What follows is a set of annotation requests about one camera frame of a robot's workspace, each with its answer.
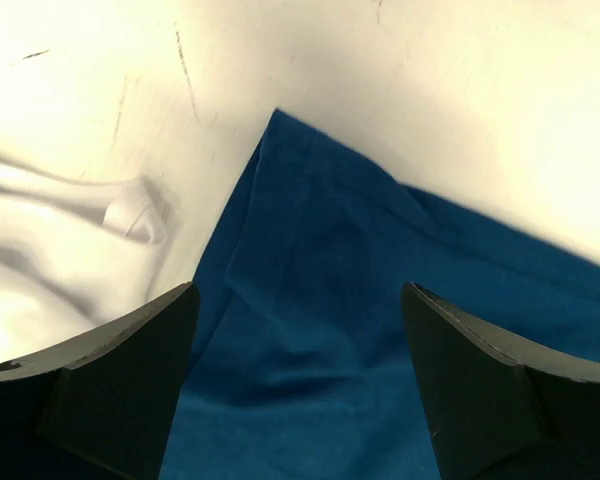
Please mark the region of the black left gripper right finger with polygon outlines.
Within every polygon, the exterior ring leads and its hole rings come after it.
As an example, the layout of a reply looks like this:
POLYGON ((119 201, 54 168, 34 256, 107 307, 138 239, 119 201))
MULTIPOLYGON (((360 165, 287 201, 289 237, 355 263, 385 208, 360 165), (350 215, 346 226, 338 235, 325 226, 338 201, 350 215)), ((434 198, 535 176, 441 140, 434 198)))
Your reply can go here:
POLYGON ((600 363, 414 284, 402 315, 443 479, 600 479, 600 363))

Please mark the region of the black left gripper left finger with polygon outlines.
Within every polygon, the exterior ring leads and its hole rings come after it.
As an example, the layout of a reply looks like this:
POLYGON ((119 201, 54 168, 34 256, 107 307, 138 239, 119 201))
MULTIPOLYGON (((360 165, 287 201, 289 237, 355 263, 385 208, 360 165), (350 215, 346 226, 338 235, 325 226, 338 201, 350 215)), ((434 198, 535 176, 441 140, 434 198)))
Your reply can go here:
POLYGON ((184 283, 0 363, 0 480, 158 478, 199 304, 184 283))

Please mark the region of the blue printed t shirt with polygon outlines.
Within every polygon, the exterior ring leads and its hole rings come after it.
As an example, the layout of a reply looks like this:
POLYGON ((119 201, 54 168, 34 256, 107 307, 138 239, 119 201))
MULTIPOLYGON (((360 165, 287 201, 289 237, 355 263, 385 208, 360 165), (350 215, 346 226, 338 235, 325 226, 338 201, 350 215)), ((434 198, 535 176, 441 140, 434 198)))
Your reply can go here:
POLYGON ((401 318, 413 282, 600 362, 600 267, 272 114, 197 268, 165 479, 435 479, 401 318))

